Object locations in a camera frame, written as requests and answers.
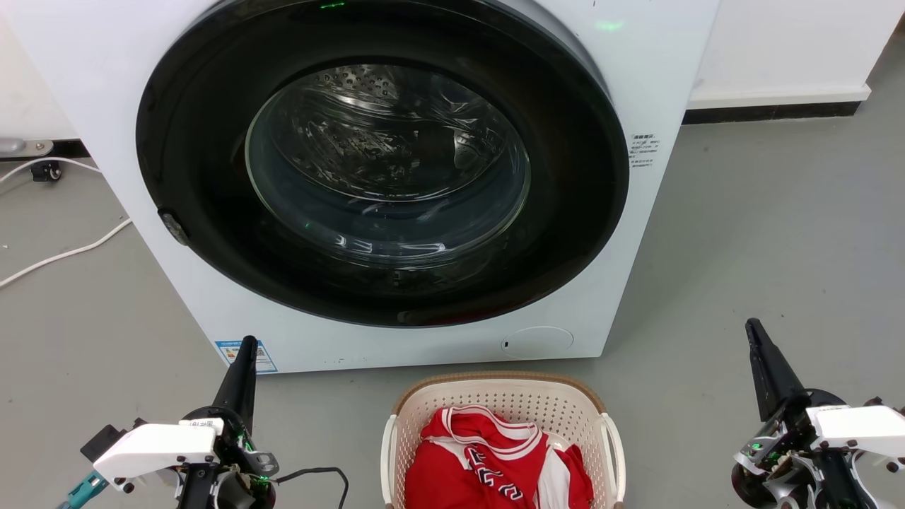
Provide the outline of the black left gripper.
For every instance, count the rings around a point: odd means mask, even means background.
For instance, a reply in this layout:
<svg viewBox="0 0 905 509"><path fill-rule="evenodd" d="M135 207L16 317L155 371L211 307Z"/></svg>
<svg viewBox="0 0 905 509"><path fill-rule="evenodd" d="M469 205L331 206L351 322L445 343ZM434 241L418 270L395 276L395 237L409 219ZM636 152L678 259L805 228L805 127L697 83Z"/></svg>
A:
<svg viewBox="0 0 905 509"><path fill-rule="evenodd" d="M253 444L257 387L255 337L240 342L214 397L214 406L189 412L187 420L222 419L212 457L177 467L178 508L274 508L276 489L269 478L280 467L275 455Z"/></svg>

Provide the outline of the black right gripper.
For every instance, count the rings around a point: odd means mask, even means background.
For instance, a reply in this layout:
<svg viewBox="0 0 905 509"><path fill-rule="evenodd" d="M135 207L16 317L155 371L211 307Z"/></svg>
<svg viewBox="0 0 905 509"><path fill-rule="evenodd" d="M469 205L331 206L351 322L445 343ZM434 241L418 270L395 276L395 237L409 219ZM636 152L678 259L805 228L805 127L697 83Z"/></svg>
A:
<svg viewBox="0 0 905 509"><path fill-rule="evenodd" d="M814 445L808 415L843 408L843 400L805 389L759 319L747 319L746 335L762 426L736 454L735 493L753 508L849 507L849 451Z"/></svg>

